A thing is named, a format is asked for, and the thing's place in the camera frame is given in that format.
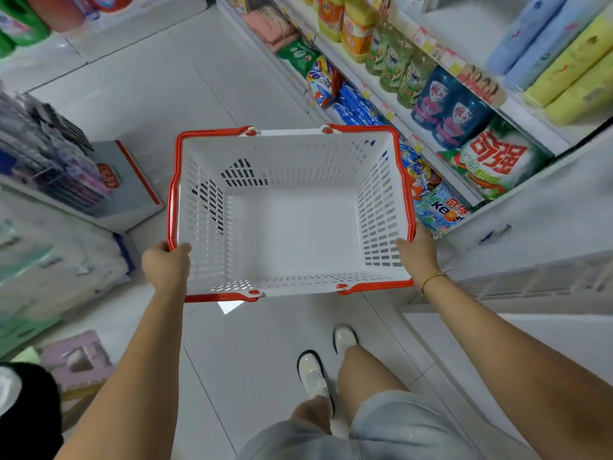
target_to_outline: hand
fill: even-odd
[[[189,276],[189,252],[191,245],[188,243],[182,243],[173,251],[170,251],[166,242],[149,248],[142,259],[147,280],[157,291],[185,288]]]
[[[416,286],[421,286],[427,278],[441,272],[436,260],[434,239],[423,224],[417,223],[413,242],[398,238],[396,246],[400,251],[402,266],[411,275]]]

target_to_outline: blue bottle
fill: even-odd
[[[506,35],[487,59],[493,75],[509,72],[530,42],[545,28],[566,0],[530,0],[513,21]]]
[[[493,113],[489,106],[465,89],[449,102],[432,135],[442,147],[457,148],[481,131]]]
[[[437,66],[411,112],[413,120],[424,129],[433,130],[444,115],[449,102],[464,86],[445,69]]]
[[[503,84],[525,91],[612,0],[568,0],[504,76]]]

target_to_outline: white floor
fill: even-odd
[[[173,142],[181,131],[245,124],[314,127],[215,7],[34,94],[78,123],[92,140],[121,139],[164,196],[173,171]],[[163,239],[164,214],[131,234],[141,251]],[[152,293],[137,275],[53,339],[96,329],[117,361]],[[184,316],[176,460],[233,459],[250,437],[286,419],[305,398],[295,370],[303,350],[317,350],[335,379],[340,361],[331,337],[338,322],[353,325],[367,349],[411,391],[436,402],[486,457],[518,457],[507,452],[506,438],[489,436],[494,428],[449,383],[385,293],[261,299],[228,314],[217,303],[196,303],[186,305]],[[348,432],[342,420],[334,422],[333,430]]]

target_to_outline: person's left hand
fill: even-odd
[[[188,243],[182,243],[173,251],[165,241],[149,248],[142,258],[147,280],[157,291],[185,288],[189,276],[189,252],[191,245]]]

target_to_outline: pink package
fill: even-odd
[[[263,6],[244,14],[243,21],[261,40],[270,44],[279,42],[295,32],[294,26],[272,6]]]
[[[281,48],[283,48],[284,46],[292,43],[297,38],[298,38],[298,34],[292,34],[289,37],[282,38],[278,42],[275,42],[275,43],[268,43],[268,42],[266,42],[266,45],[268,45],[268,47],[270,48],[272,53],[276,53]]]

